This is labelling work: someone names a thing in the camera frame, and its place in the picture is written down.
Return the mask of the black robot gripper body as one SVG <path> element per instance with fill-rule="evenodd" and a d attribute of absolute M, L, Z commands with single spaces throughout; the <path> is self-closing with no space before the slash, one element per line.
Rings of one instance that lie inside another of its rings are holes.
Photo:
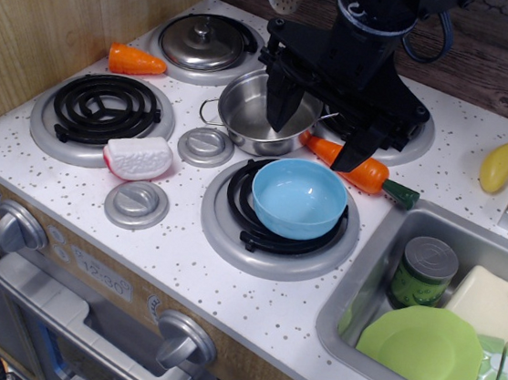
<path fill-rule="evenodd" d="M 327 31 L 280 17 L 270 20 L 267 32 L 270 37 L 259 55 L 267 74 L 273 63 L 296 70 L 305 81 L 304 94 L 347 119 L 351 131 L 345 141 L 354 127 L 366 129 L 380 115 L 389 121 L 382 148 L 402 150 L 430 119 L 398 75 L 395 40 L 341 25 Z"/>

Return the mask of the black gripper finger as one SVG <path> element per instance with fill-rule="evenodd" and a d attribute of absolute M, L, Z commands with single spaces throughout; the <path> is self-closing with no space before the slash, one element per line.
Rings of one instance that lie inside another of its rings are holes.
<path fill-rule="evenodd" d="M 389 121 L 385 116 L 380 115 L 374 117 L 366 129 L 354 127 L 353 133 L 349 135 L 345 145 L 332 162 L 331 169 L 344 173 L 355 170 L 379 148 L 386 145 L 388 133 Z"/>
<path fill-rule="evenodd" d="M 294 69 L 273 63 L 268 71 L 266 117 L 271 128 L 279 132 L 295 114 L 304 95 L 304 79 Z"/>

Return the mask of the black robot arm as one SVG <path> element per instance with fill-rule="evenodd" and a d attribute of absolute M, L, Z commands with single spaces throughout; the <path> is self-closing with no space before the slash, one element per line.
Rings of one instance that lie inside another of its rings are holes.
<path fill-rule="evenodd" d="M 307 93 L 351 127 L 332 170 L 350 172 L 378 149 L 403 149 L 430 114 L 401 81 L 394 53 L 410 44 L 410 31 L 430 15 L 441 21 L 441 52 L 447 53 L 453 40 L 449 12 L 470 1 L 337 0 L 330 30 L 271 19 L 259 56 L 268 75 L 271 128 L 282 130 Z"/>

